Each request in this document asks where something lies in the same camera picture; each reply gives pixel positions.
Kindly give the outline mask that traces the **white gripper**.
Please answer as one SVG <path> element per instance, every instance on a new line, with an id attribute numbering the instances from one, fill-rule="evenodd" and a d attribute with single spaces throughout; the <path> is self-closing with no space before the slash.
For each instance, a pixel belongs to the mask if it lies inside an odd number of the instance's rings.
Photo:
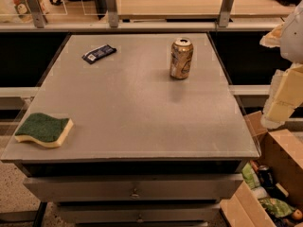
<path id="1" fill-rule="evenodd" d="M 276 70 L 272 77 L 269 98 L 266 100 L 261 125 L 276 129 L 303 103 L 303 0 L 283 24 L 264 35 L 259 44 L 280 47 L 281 56 L 295 62 L 286 71 Z"/>

